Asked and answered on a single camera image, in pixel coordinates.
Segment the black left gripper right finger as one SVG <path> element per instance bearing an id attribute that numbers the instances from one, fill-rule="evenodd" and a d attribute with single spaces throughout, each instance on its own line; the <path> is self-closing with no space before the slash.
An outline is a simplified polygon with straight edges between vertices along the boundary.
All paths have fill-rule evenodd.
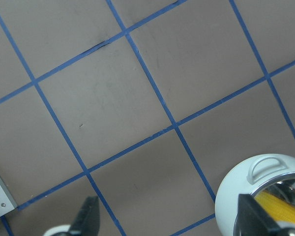
<path id="1" fill-rule="evenodd" d="M 239 194 L 238 236 L 284 236 L 283 230 L 250 194 Z"/>

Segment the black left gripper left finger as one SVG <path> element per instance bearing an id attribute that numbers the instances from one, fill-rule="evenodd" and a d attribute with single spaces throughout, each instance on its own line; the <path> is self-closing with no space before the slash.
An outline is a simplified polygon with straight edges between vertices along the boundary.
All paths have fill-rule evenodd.
<path id="1" fill-rule="evenodd" d="M 68 233 L 71 236 L 97 236 L 100 228 L 99 198 L 87 197 Z"/>

